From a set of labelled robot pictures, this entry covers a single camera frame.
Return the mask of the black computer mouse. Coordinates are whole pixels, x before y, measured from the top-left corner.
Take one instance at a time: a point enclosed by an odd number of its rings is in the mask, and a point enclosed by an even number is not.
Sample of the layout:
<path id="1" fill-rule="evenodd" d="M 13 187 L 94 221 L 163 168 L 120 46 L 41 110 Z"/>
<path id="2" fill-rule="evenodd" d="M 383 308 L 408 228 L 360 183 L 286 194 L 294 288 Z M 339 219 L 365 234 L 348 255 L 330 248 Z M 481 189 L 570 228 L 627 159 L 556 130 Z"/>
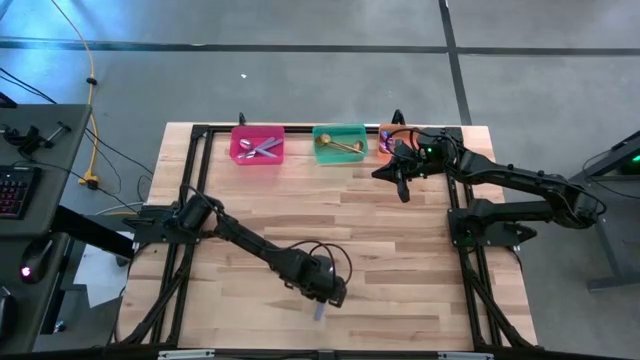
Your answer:
<path id="1" fill-rule="evenodd" d="M 26 284 L 36 284 L 46 275 L 53 249 L 53 240 L 42 237 L 33 240 L 25 248 L 20 261 L 21 280 Z"/>

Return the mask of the black clamp tool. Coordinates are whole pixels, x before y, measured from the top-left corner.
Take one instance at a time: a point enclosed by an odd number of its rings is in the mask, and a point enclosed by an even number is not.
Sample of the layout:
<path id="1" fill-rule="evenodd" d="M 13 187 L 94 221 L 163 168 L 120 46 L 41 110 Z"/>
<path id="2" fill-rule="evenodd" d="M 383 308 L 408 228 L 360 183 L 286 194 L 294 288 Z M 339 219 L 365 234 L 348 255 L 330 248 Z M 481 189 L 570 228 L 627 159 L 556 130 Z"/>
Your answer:
<path id="1" fill-rule="evenodd" d="M 5 125 L 0 134 L 10 145 L 16 147 L 21 155 L 32 155 L 40 148 L 51 149 L 55 146 L 54 140 L 71 132 L 71 128 L 61 121 L 57 122 L 58 128 L 48 137 L 43 137 L 37 127 L 31 126 L 21 135 L 16 128 Z"/>

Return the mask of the black backlit keyboard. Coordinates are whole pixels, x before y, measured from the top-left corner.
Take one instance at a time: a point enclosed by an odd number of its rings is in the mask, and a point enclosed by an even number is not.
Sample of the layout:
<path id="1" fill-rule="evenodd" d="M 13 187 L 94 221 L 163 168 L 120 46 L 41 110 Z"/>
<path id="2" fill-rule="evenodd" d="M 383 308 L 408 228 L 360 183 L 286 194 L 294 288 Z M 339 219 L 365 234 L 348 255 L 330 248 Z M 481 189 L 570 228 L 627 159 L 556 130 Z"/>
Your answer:
<path id="1" fill-rule="evenodd" d="M 35 194 L 42 169 L 31 166 L 0 166 L 0 219 L 25 216 Z"/>

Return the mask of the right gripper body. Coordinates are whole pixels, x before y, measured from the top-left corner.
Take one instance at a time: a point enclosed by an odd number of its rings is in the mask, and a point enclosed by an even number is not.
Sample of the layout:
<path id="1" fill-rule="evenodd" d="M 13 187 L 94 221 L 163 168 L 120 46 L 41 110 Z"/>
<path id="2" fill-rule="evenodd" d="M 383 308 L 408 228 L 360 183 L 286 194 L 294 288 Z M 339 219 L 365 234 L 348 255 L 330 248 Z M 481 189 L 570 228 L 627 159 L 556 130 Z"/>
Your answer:
<path id="1" fill-rule="evenodd" d="M 389 162 L 372 172 L 373 178 L 385 181 L 411 181 L 427 176 L 420 156 L 405 142 L 396 142 Z"/>

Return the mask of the pink plastic bin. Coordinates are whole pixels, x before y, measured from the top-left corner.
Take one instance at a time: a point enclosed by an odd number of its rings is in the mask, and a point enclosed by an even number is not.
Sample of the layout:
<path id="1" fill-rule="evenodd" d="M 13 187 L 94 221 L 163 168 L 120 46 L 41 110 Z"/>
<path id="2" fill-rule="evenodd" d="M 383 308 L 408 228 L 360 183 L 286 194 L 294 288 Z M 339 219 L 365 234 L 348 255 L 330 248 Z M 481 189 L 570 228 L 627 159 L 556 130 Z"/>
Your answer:
<path id="1" fill-rule="evenodd" d="M 259 145 L 271 137 L 283 140 L 280 145 L 270 149 L 275 158 L 260 154 L 253 158 L 237 158 L 238 154 L 244 152 L 239 145 L 241 139 L 249 139 L 254 145 Z M 285 132 L 282 126 L 237 126 L 231 132 L 230 157 L 238 165 L 280 165 L 284 160 L 284 140 Z"/>

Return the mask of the orange plastic bin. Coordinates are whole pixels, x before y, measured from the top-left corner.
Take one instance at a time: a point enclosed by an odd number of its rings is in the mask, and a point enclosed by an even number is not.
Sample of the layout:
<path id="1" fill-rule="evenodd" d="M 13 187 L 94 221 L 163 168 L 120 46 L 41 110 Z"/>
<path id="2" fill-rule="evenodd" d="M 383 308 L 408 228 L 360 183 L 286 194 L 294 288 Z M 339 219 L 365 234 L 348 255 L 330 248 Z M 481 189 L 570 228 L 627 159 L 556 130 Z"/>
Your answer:
<path id="1" fill-rule="evenodd" d="M 381 160 L 388 161 L 391 159 L 393 153 L 397 153 L 402 157 L 412 156 L 417 146 L 417 137 L 419 135 L 420 127 L 408 126 L 408 125 L 395 125 L 395 124 L 383 124 L 379 127 L 378 131 L 378 148 L 377 155 Z M 390 154 L 382 153 L 380 151 L 380 132 L 389 131 L 392 136 L 393 150 Z"/>

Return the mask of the silver metal bracket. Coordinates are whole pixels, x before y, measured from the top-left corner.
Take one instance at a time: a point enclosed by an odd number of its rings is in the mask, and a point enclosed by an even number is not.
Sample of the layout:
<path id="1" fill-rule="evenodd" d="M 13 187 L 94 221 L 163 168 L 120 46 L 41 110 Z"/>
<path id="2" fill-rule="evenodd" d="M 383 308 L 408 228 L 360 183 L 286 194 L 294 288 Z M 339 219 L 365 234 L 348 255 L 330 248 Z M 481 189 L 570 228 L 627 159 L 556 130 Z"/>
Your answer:
<path id="1" fill-rule="evenodd" d="M 438 360 L 495 360 L 494 355 L 490 353 L 457 351 L 439 352 L 437 358 Z"/>
<path id="2" fill-rule="evenodd" d="M 215 358 L 212 349 L 167 350 L 158 353 L 157 360 L 211 360 Z"/>

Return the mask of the dark grey desk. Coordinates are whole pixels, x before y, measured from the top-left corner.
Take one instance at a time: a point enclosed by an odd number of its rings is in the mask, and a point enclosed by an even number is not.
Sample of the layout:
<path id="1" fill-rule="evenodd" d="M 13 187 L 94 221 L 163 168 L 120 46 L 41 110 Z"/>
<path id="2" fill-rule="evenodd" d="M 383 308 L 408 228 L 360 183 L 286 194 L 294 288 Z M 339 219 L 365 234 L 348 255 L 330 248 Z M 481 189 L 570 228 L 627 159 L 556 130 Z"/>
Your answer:
<path id="1" fill-rule="evenodd" d="M 31 126 L 35 126 L 43 137 L 48 137 L 58 128 L 58 121 L 71 128 L 70 133 L 54 140 L 53 148 L 40 148 L 32 155 L 21 155 L 0 134 L 0 166 L 31 166 L 42 169 L 25 216 L 19 220 L 0 219 L 0 239 L 39 237 L 48 232 L 90 115 L 90 106 L 77 104 L 0 108 L 0 130 L 8 125 L 23 135 Z"/>
<path id="2" fill-rule="evenodd" d="M 30 352 L 42 327 L 48 326 L 47 312 L 60 285 L 69 243 L 66 234 L 52 234 L 42 279 L 27 284 L 20 269 L 29 241 L 0 242 L 0 356 Z"/>

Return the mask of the black side table frame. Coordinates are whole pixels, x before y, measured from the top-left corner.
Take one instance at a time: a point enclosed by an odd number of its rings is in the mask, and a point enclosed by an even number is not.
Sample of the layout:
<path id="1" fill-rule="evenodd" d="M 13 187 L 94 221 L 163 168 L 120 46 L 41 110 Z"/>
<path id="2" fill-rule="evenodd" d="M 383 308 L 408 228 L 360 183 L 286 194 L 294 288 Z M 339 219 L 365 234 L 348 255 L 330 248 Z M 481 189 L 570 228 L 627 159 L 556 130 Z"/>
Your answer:
<path id="1" fill-rule="evenodd" d="M 640 285 L 640 130 L 585 160 L 572 179 L 607 206 L 595 229 L 611 274 L 589 280 L 587 289 Z"/>

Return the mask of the green plastic bin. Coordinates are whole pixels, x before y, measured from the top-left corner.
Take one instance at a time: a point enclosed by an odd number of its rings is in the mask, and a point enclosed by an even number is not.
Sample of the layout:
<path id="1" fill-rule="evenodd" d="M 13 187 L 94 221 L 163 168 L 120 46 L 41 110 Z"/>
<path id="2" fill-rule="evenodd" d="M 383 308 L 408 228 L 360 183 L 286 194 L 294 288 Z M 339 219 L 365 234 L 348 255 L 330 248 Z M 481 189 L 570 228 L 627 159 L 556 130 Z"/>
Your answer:
<path id="1" fill-rule="evenodd" d="M 361 142 L 363 153 L 350 153 L 331 147 L 318 146 L 315 138 L 321 134 L 328 134 L 337 143 L 352 145 Z M 312 129 L 314 155 L 319 164 L 343 164 L 362 161 L 368 152 L 367 132 L 362 124 L 331 124 L 314 126 Z"/>

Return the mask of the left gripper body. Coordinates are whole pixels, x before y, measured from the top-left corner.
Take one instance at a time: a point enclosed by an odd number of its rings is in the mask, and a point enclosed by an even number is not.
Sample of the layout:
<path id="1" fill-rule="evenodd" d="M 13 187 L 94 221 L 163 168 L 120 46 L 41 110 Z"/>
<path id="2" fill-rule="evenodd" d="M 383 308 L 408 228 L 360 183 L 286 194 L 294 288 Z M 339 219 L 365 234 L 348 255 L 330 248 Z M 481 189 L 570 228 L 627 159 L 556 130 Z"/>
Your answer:
<path id="1" fill-rule="evenodd" d="M 284 271 L 284 284 L 287 288 L 315 294 L 323 303 L 331 298 L 346 298 L 346 281 L 337 274 L 332 253 L 328 256 L 313 255 L 294 249 L 293 254 L 293 262 Z"/>

